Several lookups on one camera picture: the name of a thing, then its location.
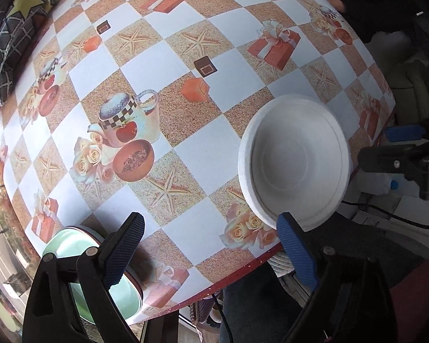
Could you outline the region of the white paper bowl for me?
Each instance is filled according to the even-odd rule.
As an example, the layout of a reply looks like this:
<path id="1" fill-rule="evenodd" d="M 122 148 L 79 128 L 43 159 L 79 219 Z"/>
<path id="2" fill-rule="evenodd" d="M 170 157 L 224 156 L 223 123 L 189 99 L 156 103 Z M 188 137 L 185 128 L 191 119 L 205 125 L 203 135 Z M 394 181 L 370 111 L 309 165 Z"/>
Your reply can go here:
<path id="1" fill-rule="evenodd" d="M 249 121 L 239 147 L 243 197 L 266 225 L 288 212 L 308 232 L 335 212 L 351 173 L 348 143 L 326 105 L 281 95 Z"/>

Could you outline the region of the checkered printed tablecloth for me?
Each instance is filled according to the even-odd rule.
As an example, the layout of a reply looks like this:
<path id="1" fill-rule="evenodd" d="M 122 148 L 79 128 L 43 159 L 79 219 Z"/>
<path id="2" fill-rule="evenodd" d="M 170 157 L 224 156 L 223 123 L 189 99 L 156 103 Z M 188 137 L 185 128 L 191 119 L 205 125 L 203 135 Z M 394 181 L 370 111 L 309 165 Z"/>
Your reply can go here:
<path id="1" fill-rule="evenodd" d="M 136 323 L 209 296 L 277 250 L 237 174 L 254 114 L 297 93 L 327 105 L 352 156 L 395 101 L 326 0 L 59 0 L 0 111 L 18 240 L 146 221 Z"/>

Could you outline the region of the dark grid patterned cushion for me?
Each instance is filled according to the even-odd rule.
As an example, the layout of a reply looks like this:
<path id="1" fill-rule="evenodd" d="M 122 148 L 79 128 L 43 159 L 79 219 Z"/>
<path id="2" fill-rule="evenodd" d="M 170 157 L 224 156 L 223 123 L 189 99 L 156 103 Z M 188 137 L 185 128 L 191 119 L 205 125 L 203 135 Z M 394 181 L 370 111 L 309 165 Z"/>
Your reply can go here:
<path id="1" fill-rule="evenodd" d="M 15 88 L 15 72 L 58 0 L 6 0 L 0 7 L 0 107 Z"/>

